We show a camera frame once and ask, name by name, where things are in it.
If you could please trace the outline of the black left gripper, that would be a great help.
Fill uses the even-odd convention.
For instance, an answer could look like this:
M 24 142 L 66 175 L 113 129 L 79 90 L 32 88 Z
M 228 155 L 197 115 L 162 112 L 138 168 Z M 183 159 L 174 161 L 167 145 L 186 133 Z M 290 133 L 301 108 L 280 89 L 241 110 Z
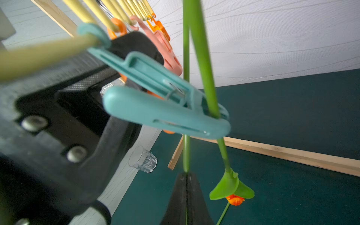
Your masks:
M 1 84 L 1 224 L 68 225 L 99 201 L 141 125 L 110 116 L 101 88 L 117 71 L 82 51 Z

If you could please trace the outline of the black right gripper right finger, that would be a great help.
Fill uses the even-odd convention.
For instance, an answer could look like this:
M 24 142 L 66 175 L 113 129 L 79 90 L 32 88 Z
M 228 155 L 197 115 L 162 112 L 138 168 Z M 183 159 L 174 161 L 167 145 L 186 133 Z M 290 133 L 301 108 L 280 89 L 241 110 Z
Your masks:
M 195 173 L 187 174 L 187 224 L 213 225 L 207 205 Z

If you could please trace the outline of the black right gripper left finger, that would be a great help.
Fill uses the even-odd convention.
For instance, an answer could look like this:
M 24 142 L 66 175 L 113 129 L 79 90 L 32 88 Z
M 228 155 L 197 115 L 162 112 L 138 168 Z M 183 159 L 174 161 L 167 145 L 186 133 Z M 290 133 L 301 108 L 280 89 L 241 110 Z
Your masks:
M 180 173 L 160 222 L 161 225 L 185 225 L 187 223 L 187 174 Z

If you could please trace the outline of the orange yellow tulip flower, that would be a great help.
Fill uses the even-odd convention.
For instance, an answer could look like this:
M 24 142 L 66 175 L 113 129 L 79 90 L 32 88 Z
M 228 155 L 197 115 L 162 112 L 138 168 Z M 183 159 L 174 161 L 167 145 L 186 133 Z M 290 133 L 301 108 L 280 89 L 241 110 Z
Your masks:
M 208 109 L 212 117 L 219 119 L 220 108 L 213 77 L 212 62 L 201 1 L 184 1 L 183 6 L 185 10 L 183 16 L 187 17 L 189 29 L 191 31 Z M 253 198 L 255 192 L 242 183 L 238 178 L 238 173 L 234 172 L 231 168 L 224 137 L 217 139 L 217 144 L 224 162 L 225 172 L 220 182 L 210 192 L 209 198 L 211 200 L 231 198 L 217 222 L 217 224 L 220 225 L 231 204 L 235 206 L 240 205 L 245 199 Z

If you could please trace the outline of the teal clothes clip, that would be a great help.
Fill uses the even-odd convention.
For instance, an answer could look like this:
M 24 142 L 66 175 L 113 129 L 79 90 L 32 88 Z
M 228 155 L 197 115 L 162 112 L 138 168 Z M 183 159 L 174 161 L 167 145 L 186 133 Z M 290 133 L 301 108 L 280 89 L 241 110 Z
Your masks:
M 109 88 L 103 95 L 104 110 L 122 120 L 189 136 L 219 139 L 228 135 L 228 111 L 221 106 L 220 118 L 212 117 L 205 94 L 166 69 L 156 56 L 132 62 L 138 74 L 135 79 L 126 77 L 140 89 Z

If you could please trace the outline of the pink clothes clip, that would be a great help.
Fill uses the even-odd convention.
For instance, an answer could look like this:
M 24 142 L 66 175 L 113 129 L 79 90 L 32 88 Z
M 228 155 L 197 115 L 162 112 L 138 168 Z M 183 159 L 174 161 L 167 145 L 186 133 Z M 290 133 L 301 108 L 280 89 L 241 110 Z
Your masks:
M 177 76 L 181 76 L 183 72 L 182 66 L 175 56 L 173 49 L 164 34 L 161 31 L 152 32 L 137 16 L 131 16 L 130 19 L 132 21 L 137 21 L 138 25 L 145 32 L 146 36 L 157 47 L 158 51 L 163 56 L 164 67 Z

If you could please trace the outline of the clear faceted drinking glass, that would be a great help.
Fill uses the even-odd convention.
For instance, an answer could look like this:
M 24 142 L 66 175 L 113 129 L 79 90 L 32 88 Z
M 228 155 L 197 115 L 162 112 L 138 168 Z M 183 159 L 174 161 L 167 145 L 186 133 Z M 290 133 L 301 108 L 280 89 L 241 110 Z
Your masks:
M 128 161 L 130 167 L 145 173 L 153 172 L 157 163 L 158 159 L 156 156 L 142 146 L 135 148 Z

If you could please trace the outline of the wooden clothes rack frame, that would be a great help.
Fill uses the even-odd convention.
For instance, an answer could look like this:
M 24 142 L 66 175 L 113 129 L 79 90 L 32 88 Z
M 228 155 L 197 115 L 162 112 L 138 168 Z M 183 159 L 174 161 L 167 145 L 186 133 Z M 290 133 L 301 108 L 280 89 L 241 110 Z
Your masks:
M 52 1 L 33 1 L 33 3 L 56 22 L 71 37 L 77 34 L 77 25 L 60 10 Z M 302 151 L 270 144 L 246 141 L 225 137 L 228 147 L 280 158 L 326 170 L 336 171 L 353 176 L 360 176 L 360 161 L 309 151 Z

